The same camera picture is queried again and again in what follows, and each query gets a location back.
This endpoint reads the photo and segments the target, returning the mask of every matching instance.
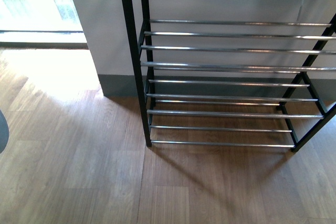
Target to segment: rack leg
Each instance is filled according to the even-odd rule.
[[[149,131],[149,126],[148,126],[148,117],[147,117],[147,111],[146,111],[144,87],[142,83],[140,55],[139,55],[139,50],[138,50],[137,31],[135,28],[134,10],[133,10],[132,0],[122,0],[122,6],[124,10],[127,36],[128,36],[128,41],[129,41],[129,46],[130,46],[130,51],[131,51],[132,65],[133,65],[133,70],[134,70],[135,84],[137,88],[136,90],[138,93],[140,113],[141,113],[142,125],[143,125],[145,140],[146,140],[146,146],[151,147],[152,142],[151,142],[150,131]]]
[[[149,0],[141,0],[142,5],[142,17],[144,22],[146,22],[146,31],[151,31],[151,23],[150,23],[150,8],[149,8]],[[152,37],[151,36],[145,36],[145,42],[147,46],[152,45]],[[147,61],[153,61],[153,51],[147,50]],[[154,69],[148,68],[147,71],[147,79],[154,80]],[[150,83],[150,92],[155,93],[155,84]],[[155,107],[155,98],[151,99],[151,109]]]
[[[330,20],[330,27],[327,27],[324,32],[322,33],[322,36],[332,36],[333,33],[336,31],[336,14],[332,17]],[[318,40],[313,48],[313,50],[322,50],[324,46],[326,45],[328,41],[327,40]],[[316,60],[317,55],[309,55],[305,62],[303,63],[303,67],[310,67],[314,61]],[[295,78],[292,81],[292,84],[299,84],[302,81],[302,75],[299,73],[295,76]],[[296,88],[288,88],[284,95],[282,96],[283,98],[289,98],[291,95],[294,93]]]
[[[284,105],[280,105],[278,106],[280,108],[280,110],[282,111],[283,114],[286,114],[288,115],[288,112],[287,112],[287,109]],[[292,137],[292,140],[294,142],[294,145],[296,145],[298,143],[298,137],[296,136],[296,133],[295,133],[295,130],[294,130],[294,127],[292,125],[292,122],[290,119],[285,119],[285,122],[287,124],[287,127],[289,130],[291,130],[292,132],[290,133],[290,136]]]
[[[328,123],[333,116],[336,115],[336,104],[325,114],[324,118],[318,121],[311,129],[306,133],[306,135],[301,138],[301,140],[292,148],[292,152],[297,152],[300,150],[323,126]]]
[[[302,73],[302,78],[305,84],[309,84],[308,91],[312,98],[317,99],[315,102],[317,108],[321,112],[322,115],[325,115],[325,113],[328,111],[326,108],[326,105],[320,98],[319,94],[317,93],[317,90],[315,89],[313,83],[311,82],[310,78],[308,77],[307,73]]]

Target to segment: black metal frame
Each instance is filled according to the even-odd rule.
[[[142,124],[144,129],[144,136],[146,140],[146,145],[148,147],[152,146],[152,143],[175,143],[175,144],[208,144],[208,145],[235,145],[235,146],[275,146],[275,147],[290,147],[293,152],[297,152],[299,149],[301,149],[325,124],[327,124],[334,115],[336,115],[336,104],[327,110],[326,106],[324,105],[323,101],[319,97],[315,87],[313,86],[313,83],[311,82],[310,78],[308,77],[307,71],[310,70],[326,70],[326,71],[335,71],[336,68],[313,68],[311,67],[314,61],[316,60],[317,56],[319,54],[336,54],[336,52],[329,52],[329,51],[322,51],[326,43],[329,39],[333,39],[331,37],[333,33],[336,31],[336,14],[331,19],[331,21],[327,24],[306,24],[306,23],[253,23],[253,22],[208,22],[208,21],[197,21],[197,20],[150,20],[150,5],[149,0],[141,0],[142,3],[142,16],[143,16],[143,23],[140,30],[139,39],[137,38],[137,32],[135,28],[135,19],[134,19],[134,10],[133,10],[133,4],[132,0],[122,0],[123,10],[124,10],[124,17],[125,17],[125,23],[127,28],[127,34],[128,34],[128,41],[131,51],[131,58],[132,58],[132,64],[133,64],[133,70],[134,70],[134,76],[135,76],[135,82],[136,82],[136,88],[138,92],[138,98],[139,98],[139,105],[140,105],[140,112],[141,112],[141,118],[142,118]],[[319,27],[326,27],[324,32],[321,36],[318,36],[318,41],[315,44],[314,48],[309,51],[303,51],[303,50],[271,50],[268,52],[278,53],[278,52],[285,52],[285,53],[291,53],[291,54],[308,54],[308,57],[306,58],[305,62],[303,63],[302,67],[296,67],[296,68],[290,68],[288,67],[286,70],[283,70],[281,67],[271,67],[269,69],[263,69],[263,66],[252,66],[252,70],[249,69],[250,66],[234,66],[234,70],[228,68],[227,66],[214,66],[214,65],[207,65],[201,66],[201,65],[189,65],[185,64],[184,66],[181,66],[181,64],[166,64],[163,62],[155,63],[153,62],[153,50],[156,49],[165,49],[165,50],[184,50],[187,48],[160,48],[160,47],[154,47],[152,46],[152,36],[155,35],[171,35],[169,33],[153,33],[151,31],[151,23],[189,23],[189,24],[232,24],[232,25],[294,25],[294,26],[319,26]],[[223,35],[223,34],[193,34],[192,36],[204,36],[204,37],[226,37],[229,35]],[[289,38],[292,37],[294,39],[314,39],[311,38],[312,36],[302,37],[302,36],[275,36],[277,38]],[[142,50],[146,50],[147,55],[147,63],[141,64],[140,58]],[[254,52],[253,49],[208,49],[208,48],[188,48],[188,50],[202,50],[202,51],[230,51],[230,52],[241,52],[241,51],[250,51]],[[142,79],[142,71],[141,66],[146,66],[148,68],[147,74],[146,74],[146,80],[143,84]],[[244,114],[241,115],[239,113],[219,113],[219,112],[186,112],[186,111],[160,111],[155,110],[154,107],[157,102],[180,102],[180,103],[198,103],[197,101],[178,101],[178,100],[157,100],[157,98],[160,97],[173,97],[173,95],[160,95],[155,93],[155,83],[158,82],[155,81],[155,75],[154,70],[155,69],[171,69],[171,70],[200,70],[200,71],[236,71],[237,72],[276,72],[276,73],[296,73],[295,78],[293,79],[292,83],[288,85],[287,91],[284,93],[282,98],[278,99],[278,103],[275,104],[268,104],[268,103],[251,103],[249,105],[275,105],[276,109],[278,111],[281,111],[282,114]],[[312,99],[292,99],[291,96],[295,89],[299,87],[299,83],[303,81],[305,85],[302,85],[302,87],[307,87],[310,95],[312,96]],[[147,101],[148,97],[150,98],[150,104],[149,109],[147,110]],[[187,95],[177,95],[176,97],[179,98],[185,98]],[[194,99],[198,99],[202,97],[202,99],[218,99],[212,96],[190,96]],[[274,99],[262,99],[262,98],[241,98],[238,100],[243,101],[250,101],[250,100],[256,100],[256,101],[274,101]],[[317,108],[319,109],[321,116],[314,116],[314,115],[289,115],[286,109],[286,103],[288,101],[313,101],[315,102]],[[205,102],[213,103],[213,104],[244,104],[244,102],[240,103],[229,103],[229,102],[214,102],[214,101],[207,101]],[[269,131],[269,132],[289,132],[294,145],[265,145],[265,144],[232,144],[232,143],[197,143],[197,142],[166,142],[166,141],[153,141],[151,140],[151,128],[166,128],[166,129],[187,129],[187,130],[221,130],[221,131],[255,131],[255,132],[262,132],[262,130],[253,130],[253,129],[226,129],[226,128],[211,128],[211,127],[171,127],[171,126],[157,126],[152,125],[152,119],[154,114],[168,114],[168,115],[203,115],[203,116],[230,116],[230,117],[241,117],[241,116],[247,116],[247,117],[260,117],[260,118],[282,118],[285,119],[286,125],[288,127],[288,130],[284,131]],[[293,124],[291,122],[291,118],[318,118],[318,122],[302,137],[301,139],[298,139]]]

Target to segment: black vertical post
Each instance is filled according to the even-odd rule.
[[[330,27],[327,27],[324,32],[322,33],[322,36],[331,36],[335,30],[336,30],[336,14],[332,17],[330,21]],[[326,45],[328,41],[327,40],[318,40],[312,50],[322,50],[324,46]],[[310,67],[314,61],[316,60],[317,55],[309,55],[305,62],[303,63],[303,67]],[[302,81],[302,75],[297,74],[295,78],[292,81],[292,84],[299,84]],[[294,93],[296,88],[288,88],[284,95],[282,96],[283,98],[289,98],[291,95]]]
[[[122,0],[122,6],[124,10],[127,36],[128,36],[128,41],[129,41],[129,46],[130,46],[130,51],[131,51],[135,84],[137,88],[136,90],[138,92],[140,113],[141,113],[142,125],[143,125],[145,140],[146,140],[146,146],[150,147],[152,146],[152,142],[151,142],[150,131],[149,131],[149,126],[148,126],[146,102],[145,102],[144,88],[143,88],[143,83],[142,83],[142,73],[141,73],[141,66],[140,66],[140,55],[139,55],[139,50],[138,50],[137,31],[135,28],[134,10],[133,10],[132,0]]]
[[[141,0],[142,5],[142,17],[143,21],[146,22],[146,31],[151,31],[151,23],[150,23],[150,9],[149,9],[149,0]],[[145,36],[145,42],[147,46],[152,45],[152,37],[151,36]],[[146,50],[147,54],[147,61],[153,61],[153,51],[152,50]],[[148,67],[147,71],[147,78],[146,81],[149,79],[154,80],[154,69],[151,67]],[[155,84],[150,83],[150,92],[155,93]],[[151,109],[155,106],[155,98],[151,98]]]

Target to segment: wooden floor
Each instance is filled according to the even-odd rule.
[[[336,223],[336,119],[297,154],[247,147],[146,148],[136,98],[105,98],[85,50],[1,50],[0,109],[10,128],[0,154],[1,224]],[[310,123],[296,122],[300,134]],[[153,132],[160,140],[224,136],[289,139]]]

